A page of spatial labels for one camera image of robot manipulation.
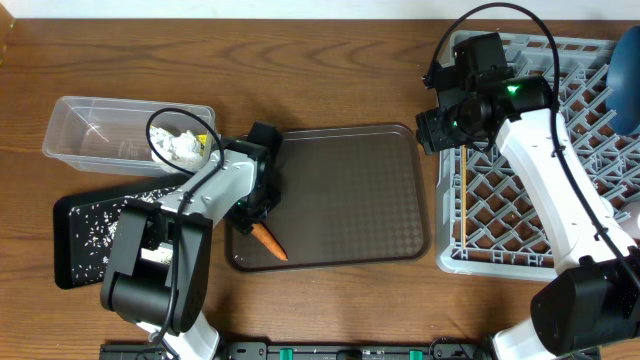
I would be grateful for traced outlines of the white tissue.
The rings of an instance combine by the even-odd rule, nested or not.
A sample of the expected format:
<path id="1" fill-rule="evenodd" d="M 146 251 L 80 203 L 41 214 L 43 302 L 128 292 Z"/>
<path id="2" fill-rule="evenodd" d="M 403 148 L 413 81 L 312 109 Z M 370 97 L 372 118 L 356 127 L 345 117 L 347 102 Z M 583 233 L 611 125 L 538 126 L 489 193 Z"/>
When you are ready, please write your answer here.
<path id="1" fill-rule="evenodd" d="M 190 130 L 174 136 L 151 126 L 150 139 L 157 152 L 178 167 L 193 171 L 203 161 L 204 145 Z"/>

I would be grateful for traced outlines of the orange carrot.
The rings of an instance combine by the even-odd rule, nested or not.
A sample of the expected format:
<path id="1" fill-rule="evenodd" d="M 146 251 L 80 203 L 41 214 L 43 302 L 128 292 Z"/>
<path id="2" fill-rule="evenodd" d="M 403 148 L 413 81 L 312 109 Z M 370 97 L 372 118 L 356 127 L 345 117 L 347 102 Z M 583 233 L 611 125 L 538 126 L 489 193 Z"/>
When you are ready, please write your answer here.
<path id="1" fill-rule="evenodd" d="M 251 235 L 254 236 L 272 255 L 281 261 L 287 261 L 288 256 L 268 229 L 261 223 L 252 226 Z"/>

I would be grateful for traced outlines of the large blue plate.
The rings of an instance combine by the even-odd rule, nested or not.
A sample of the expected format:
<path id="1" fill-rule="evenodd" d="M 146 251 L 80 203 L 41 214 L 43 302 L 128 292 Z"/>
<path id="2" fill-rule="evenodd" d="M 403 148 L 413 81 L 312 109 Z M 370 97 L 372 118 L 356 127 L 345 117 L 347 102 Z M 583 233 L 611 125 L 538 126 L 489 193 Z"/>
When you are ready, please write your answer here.
<path id="1" fill-rule="evenodd" d="M 617 42 L 607 72 L 612 93 L 606 107 L 615 115 L 609 121 L 618 135 L 639 134 L 639 26 L 629 28 Z"/>

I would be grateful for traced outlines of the white rice grains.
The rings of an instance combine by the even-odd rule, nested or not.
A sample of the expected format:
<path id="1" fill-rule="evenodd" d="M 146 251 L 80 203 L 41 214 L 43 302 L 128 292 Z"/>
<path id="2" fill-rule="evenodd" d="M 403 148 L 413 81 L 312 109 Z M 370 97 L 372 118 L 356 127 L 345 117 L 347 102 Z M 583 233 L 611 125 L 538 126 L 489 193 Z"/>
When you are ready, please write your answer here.
<path id="1" fill-rule="evenodd" d="M 72 283 L 83 285 L 102 281 L 120 214 L 130 201 L 153 203 L 174 190 L 175 187 L 154 189 L 73 206 L 69 211 Z"/>

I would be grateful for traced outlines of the pink plastic cup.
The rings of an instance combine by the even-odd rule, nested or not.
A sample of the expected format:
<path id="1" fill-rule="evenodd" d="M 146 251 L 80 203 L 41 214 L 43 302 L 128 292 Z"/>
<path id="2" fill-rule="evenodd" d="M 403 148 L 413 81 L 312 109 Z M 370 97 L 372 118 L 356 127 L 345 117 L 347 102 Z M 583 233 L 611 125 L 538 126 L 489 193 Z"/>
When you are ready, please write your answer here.
<path id="1" fill-rule="evenodd" d="M 631 202 L 623 207 L 623 211 L 629 215 L 620 223 L 621 228 L 632 238 L 640 239 L 640 202 Z"/>

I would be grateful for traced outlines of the yellow snack wrapper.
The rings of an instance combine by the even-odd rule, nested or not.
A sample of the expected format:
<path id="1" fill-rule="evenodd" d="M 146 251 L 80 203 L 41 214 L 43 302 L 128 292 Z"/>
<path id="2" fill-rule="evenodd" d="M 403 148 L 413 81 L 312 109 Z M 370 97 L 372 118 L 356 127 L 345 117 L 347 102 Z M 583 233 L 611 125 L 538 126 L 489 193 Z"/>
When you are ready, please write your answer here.
<path id="1" fill-rule="evenodd" d="M 206 146 L 208 136 L 207 135 L 197 135 L 196 139 L 201 144 L 202 147 Z"/>

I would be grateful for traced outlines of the small blue bowl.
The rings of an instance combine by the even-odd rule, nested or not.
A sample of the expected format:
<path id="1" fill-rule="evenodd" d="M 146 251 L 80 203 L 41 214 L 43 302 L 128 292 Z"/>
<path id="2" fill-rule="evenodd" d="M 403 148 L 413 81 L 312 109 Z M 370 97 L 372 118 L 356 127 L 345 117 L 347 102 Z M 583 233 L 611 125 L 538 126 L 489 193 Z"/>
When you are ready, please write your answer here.
<path id="1" fill-rule="evenodd" d="M 603 204 L 606 212 L 607 212 L 607 219 L 615 219 L 615 210 L 613 205 L 611 204 L 611 202 L 609 200 L 607 200 L 605 197 L 600 196 L 600 201 Z"/>

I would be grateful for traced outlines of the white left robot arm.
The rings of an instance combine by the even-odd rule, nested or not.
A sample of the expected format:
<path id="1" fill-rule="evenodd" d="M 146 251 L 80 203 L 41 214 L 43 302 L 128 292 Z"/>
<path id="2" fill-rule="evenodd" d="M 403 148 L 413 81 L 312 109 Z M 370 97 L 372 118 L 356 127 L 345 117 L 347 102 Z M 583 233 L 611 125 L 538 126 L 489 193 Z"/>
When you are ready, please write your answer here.
<path id="1" fill-rule="evenodd" d="M 202 308 L 212 230 L 234 207 L 265 216 L 282 141 L 233 140 L 176 191 L 122 210 L 104 275 L 102 306 L 149 334 L 169 359 L 212 359 L 220 341 Z"/>

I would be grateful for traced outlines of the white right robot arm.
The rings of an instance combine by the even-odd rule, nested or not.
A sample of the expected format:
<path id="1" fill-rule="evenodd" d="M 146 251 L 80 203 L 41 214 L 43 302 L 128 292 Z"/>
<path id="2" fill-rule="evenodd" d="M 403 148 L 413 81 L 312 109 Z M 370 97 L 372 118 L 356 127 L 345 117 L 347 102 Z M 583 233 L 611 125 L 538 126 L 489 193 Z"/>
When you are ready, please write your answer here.
<path id="1" fill-rule="evenodd" d="M 541 76 L 425 81 L 438 106 L 417 115 L 431 154 L 488 141 L 519 177 L 551 245 L 557 276 L 527 320 L 492 339 L 496 359 L 558 359 L 639 335 L 639 250 L 611 217 L 577 157 Z"/>

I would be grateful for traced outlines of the grey dishwasher rack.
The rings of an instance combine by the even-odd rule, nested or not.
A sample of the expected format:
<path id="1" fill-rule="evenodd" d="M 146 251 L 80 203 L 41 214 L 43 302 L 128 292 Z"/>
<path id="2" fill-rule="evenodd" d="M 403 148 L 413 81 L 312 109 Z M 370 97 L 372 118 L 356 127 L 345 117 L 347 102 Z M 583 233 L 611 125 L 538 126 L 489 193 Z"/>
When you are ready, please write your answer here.
<path id="1" fill-rule="evenodd" d="M 613 40 L 559 37 L 560 112 L 572 145 L 615 220 L 639 199 L 639 138 L 614 133 L 606 99 Z M 498 149 L 467 150 L 467 238 L 461 244 L 459 149 L 440 153 L 436 263 L 445 272 L 549 282 L 556 276 L 550 245 L 532 203 Z"/>

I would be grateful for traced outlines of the clear plastic waste bin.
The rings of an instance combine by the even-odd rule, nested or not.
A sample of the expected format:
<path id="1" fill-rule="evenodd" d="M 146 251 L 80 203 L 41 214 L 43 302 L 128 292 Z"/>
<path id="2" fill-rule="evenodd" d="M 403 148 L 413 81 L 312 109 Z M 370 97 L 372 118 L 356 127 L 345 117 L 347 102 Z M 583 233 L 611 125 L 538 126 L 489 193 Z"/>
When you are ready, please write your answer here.
<path id="1" fill-rule="evenodd" d="M 204 105 L 64 96 L 51 114 L 42 152 L 85 172 L 166 176 L 175 170 L 153 159 L 145 133 L 148 119 L 163 108 L 180 108 L 215 125 L 215 111 Z"/>

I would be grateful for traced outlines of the black waste bin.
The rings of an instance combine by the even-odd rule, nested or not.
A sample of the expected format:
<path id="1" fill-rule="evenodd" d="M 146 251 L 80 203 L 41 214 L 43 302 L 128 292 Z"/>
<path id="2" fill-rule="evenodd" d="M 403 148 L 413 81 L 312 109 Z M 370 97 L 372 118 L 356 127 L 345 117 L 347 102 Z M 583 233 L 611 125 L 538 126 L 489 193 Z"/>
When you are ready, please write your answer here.
<path id="1" fill-rule="evenodd" d="M 59 199 L 53 206 L 56 285 L 67 290 L 100 283 L 125 205 L 133 200 L 152 203 L 185 182 L 184 175 L 170 175 Z"/>

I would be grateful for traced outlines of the dark brown serving tray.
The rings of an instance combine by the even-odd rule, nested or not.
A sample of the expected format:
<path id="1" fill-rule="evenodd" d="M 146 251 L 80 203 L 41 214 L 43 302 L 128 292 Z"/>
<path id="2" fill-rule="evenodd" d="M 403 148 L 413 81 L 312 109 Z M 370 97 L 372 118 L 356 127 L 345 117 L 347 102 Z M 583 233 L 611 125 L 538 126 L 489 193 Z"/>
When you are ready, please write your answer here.
<path id="1" fill-rule="evenodd" d="M 276 175 L 281 201 L 264 225 L 288 258 L 227 224 L 239 272 L 414 260 L 431 247 L 417 142 L 402 124 L 287 132 Z"/>

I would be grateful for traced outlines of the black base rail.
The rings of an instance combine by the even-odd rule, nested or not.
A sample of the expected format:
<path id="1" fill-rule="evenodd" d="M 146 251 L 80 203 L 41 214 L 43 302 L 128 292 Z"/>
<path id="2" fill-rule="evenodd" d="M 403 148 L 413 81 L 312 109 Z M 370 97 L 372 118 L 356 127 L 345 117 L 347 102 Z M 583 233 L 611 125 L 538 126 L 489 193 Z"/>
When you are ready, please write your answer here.
<path id="1" fill-rule="evenodd" d="M 455 340 L 436 340 L 427 346 L 382 345 L 295 345 L 263 342 L 231 342 L 218 347 L 212 355 L 179 355 L 162 346 L 103 344 L 99 360 L 147 359 L 213 360 L 489 360 L 491 351 L 480 345 Z"/>

